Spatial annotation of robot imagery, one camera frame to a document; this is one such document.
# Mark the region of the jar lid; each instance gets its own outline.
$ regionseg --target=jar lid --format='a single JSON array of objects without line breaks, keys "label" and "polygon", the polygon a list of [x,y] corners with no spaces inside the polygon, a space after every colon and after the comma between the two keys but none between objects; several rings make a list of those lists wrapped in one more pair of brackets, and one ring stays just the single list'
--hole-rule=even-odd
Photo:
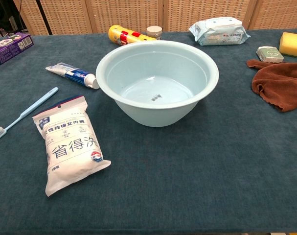
[{"label": "jar lid", "polygon": [[162,28],[159,26],[149,26],[146,29],[146,33],[147,33],[147,35],[159,36],[162,33]]}]

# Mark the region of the wet wipes package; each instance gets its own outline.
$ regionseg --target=wet wipes package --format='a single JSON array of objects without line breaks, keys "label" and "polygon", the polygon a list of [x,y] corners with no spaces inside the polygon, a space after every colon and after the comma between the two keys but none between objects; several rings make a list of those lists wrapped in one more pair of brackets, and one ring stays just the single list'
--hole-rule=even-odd
[{"label": "wet wipes package", "polygon": [[103,159],[87,106],[80,95],[32,117],[46,142],[47,196],[111,164]]},{"label": "wet wipes package", "polygon": [[248,35],[242,22],[233,17],[217,17],[194,23],[189,31],[201,46],[239,45]]},{"label": "wet wipes package", "polygon": [[30,35],[16,33],[0,41],[0,65],[33,45]]}]

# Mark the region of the toothbrush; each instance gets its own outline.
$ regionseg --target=toothbrush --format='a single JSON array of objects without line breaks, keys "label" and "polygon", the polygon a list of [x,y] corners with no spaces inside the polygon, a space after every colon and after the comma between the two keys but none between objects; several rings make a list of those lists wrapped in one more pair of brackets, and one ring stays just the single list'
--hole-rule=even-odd
[{"label": "toothbrush", "polygon": [[28,107],[25,111],[23,111],[20,114],[20,117],[18,117],[17,120],[15,120],[13,123],[11,123],[9,126],[7,126],[5,129],[3,129],[0,126],[0,138],[3,137],[7,133],[9,128],[11,128],[13,125],[15,125],[18,121],[20,121],[24,117],[26,117],[28,114],[30,114],[34,109],[39,107],[41,104],[43,104],[46,100],[48,100],[57,91],[58,91],[58,87],[51,89],[48,93],[43,95],[38,101],[36,101],[34,104],[32,104],[30,107]]}]

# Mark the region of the plastic basin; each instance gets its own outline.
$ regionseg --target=plastic basin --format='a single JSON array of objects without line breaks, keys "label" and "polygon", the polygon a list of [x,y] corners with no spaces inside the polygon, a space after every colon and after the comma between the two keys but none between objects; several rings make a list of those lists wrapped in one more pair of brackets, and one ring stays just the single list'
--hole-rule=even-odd
[{"label": "plastic basin", "polygon": [[108,53],[96,78],[105,94],[133,120],[152,127],[170,125],[190,112],[217,85],[215,62],[201,50],[178,42],[138,42]]}]

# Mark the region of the teal tablecloth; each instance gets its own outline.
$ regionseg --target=teal tablecloth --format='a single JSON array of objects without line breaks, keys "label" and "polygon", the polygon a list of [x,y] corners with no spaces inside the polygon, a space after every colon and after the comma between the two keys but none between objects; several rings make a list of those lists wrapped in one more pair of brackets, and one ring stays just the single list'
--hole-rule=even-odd
[{"label": "teal tablecloth", "polygon": [[83,94],[112,165],[47,198],[45,143],[29,115],[0,139],[0,234],[297,231],[297,109],[281,113],[253,93],[256,71],[246,66],[259,46],[278,47],[282,32],[251,31],[242,45],[211,47],[191,33],[164,33],[210,55],[220,78],[163,128],[140,125],[101,90],[45,70],[65,62],[95,72],[118,47],[106,34],[34,36],[34,46],[0,66],[0,126],[55,86],[32,114]]}]

